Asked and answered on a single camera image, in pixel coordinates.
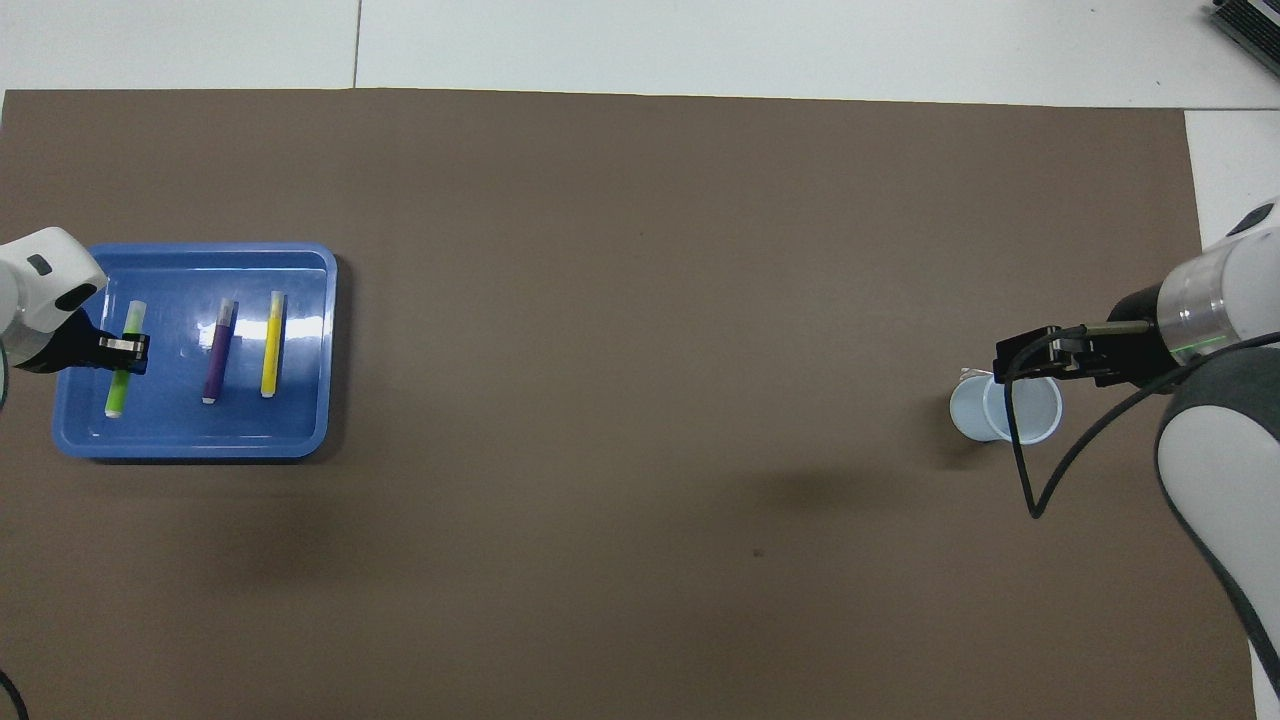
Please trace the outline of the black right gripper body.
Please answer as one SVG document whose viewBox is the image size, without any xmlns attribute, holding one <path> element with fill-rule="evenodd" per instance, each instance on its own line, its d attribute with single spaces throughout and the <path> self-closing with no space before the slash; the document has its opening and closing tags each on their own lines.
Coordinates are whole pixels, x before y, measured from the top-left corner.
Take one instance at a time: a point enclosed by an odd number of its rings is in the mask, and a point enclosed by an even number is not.
<svg viewBox="0 0 1280 720">
<path fill-rule="evenodd" d="M 1107 322 L 1157 320 L 1160 284 L 1151 284 L 1120 299 L 1107 315 Z M 1120 384 L 1147 386 L 1160 375 L 1176 369 L 1158 328 L 1144 334 L 1112 334 L 1093 340 L 1093 350 L 1102 357 L 1103 373 L 1093 379 L 1097 388 Z"/>
</svg>

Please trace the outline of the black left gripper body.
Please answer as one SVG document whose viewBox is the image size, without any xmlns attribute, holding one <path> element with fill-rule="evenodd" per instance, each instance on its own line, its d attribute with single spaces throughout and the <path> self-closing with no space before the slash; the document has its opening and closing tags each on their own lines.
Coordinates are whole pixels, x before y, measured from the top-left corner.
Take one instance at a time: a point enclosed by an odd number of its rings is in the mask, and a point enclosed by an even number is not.
<svg viewBox="0 0 1280 720">
<path fill-rule="evenodd" d="M 55 331 L 15 327 L 15 368 L 52 374 L 68 368 L 100 368 L 96 352 L 101 332 L 84 310 L 72 313 Z"/>
</svg>

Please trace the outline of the green highlighter pen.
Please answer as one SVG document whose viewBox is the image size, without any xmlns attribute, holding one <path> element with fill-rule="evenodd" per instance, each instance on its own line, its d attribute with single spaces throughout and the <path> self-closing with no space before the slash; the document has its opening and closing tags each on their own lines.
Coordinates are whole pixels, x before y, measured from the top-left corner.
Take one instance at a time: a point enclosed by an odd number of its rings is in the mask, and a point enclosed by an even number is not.
<svg viewBox="0 0 1280 720">
<path fill-rule="evenodd" d="M 146 302 L 141 300 L 132 300 L 129 302 L 124 334 L 142 334 L 146 309 Z M 123 416 L 129 383 L 131 373 L 127 369 L 114 372 L 104 406 L 105 418 L 119 419 Z"/>
</svg>

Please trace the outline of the purple highlighter pen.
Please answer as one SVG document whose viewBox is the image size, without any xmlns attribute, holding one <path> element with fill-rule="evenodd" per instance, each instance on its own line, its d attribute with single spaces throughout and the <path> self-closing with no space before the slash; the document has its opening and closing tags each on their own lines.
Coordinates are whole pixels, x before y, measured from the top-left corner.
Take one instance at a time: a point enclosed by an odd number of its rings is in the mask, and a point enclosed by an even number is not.
<svg viewBox="0 0 1280 720">
<path fill-rule="evenodd" d="M 209 366 L 201 396 L 201 401 L 205 405 L 214 405 L 221 396 L 230 354 L 230 342 L 234 334 L 233 327 L 238 302 L 236 300 L 223 299 L 218 318 L 212 325 Z"/>
</svg>

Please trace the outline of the yellow highlighter pen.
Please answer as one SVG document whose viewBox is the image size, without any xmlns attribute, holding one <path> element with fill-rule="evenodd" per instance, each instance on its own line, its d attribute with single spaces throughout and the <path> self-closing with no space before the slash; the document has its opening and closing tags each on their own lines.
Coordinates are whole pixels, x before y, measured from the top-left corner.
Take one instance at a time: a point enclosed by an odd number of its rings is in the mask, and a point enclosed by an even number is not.
<svg viewBox="0 0 1280 720">
<path fill-rule="evenodd" d="M 264 398 L 273 398 L 278 392 L 284 318 L 285 292 L 275 290 L 270 295 L 268 319 L 265 320 L 262 369 L 259 391 L 260 396 Z"/>
</svg>

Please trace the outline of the blue plastic tray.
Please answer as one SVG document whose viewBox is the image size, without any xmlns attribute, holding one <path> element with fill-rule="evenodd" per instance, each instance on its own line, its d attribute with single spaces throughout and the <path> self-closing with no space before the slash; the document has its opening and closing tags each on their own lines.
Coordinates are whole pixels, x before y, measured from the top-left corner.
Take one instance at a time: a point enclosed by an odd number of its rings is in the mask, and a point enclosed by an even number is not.
<svg viewBox="0 0 1280 720">
<path fill-rule="evenodd" d="M 106 372 L 63 372 L 52 438 L 95 460 L 300 459 L 325 439 L 329 420 L 337 259 L 320 243 L 101 243 L 91 254 L 108 287 L 84 305 L 105 331 L 122 331 L 128 304 L 146 302 L 148 370 L 131 380 L 125 409 L 108 419 Z M 270 295 L 285 292 L 278 392 L 260 396 Z M 225 382 L 201 401 L 212 325 L 223 299 L 238 302 Z"/>
</svg>

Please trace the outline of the translucent plastic pen cup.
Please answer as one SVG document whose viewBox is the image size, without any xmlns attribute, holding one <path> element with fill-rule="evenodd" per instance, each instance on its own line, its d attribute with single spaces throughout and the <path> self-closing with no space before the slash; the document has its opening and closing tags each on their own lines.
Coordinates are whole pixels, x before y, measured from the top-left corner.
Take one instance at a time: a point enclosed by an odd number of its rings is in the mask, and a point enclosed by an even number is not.
<svg viewBox="0 0 1280 720">
<path fill-rule="evenodd" d="M 1010 442 L 1012 434 L 1005 407 L 1005 386 L 995 374 L 965 369 L 950 396 L 948 411 L 955 428 L 975 442 Z M 1064 398 L 1055 380 L 1033 378 L 1012 384 L 1012 410 L 1023 445 L 1038 445 L 1059 428 Z"/>
</svg>

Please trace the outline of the grey striped device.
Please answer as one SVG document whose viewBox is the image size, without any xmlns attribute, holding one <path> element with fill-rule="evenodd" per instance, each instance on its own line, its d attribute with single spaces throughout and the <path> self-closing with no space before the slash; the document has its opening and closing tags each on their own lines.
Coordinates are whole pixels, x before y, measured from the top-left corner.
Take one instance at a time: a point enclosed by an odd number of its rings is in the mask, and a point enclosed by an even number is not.
<svg viewBox="0 0 1280 720">
<path fill-rule="evenodd" d="M 1280 78 L 1280 0 L 1210 0 L 1210 23 Z"/>
</svg>

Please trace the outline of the brown table mat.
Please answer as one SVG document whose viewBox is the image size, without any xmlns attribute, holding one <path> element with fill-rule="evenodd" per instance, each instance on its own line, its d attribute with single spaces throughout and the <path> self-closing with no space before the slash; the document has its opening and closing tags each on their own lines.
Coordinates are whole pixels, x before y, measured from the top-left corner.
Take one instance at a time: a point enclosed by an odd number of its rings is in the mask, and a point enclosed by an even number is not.
<svg viewBox="0 0 1280 720">
<path fill-rule="evenodd" d="M 0 233 L 311 241 L 335 401 L 287 464 L 99 464 L 0 413 L 33 720 L 1254 720 L 1153 469 L 1027 516 L 947 400 L 1201 250 L 1178 110 L 19 91 Z"/>
</svg>

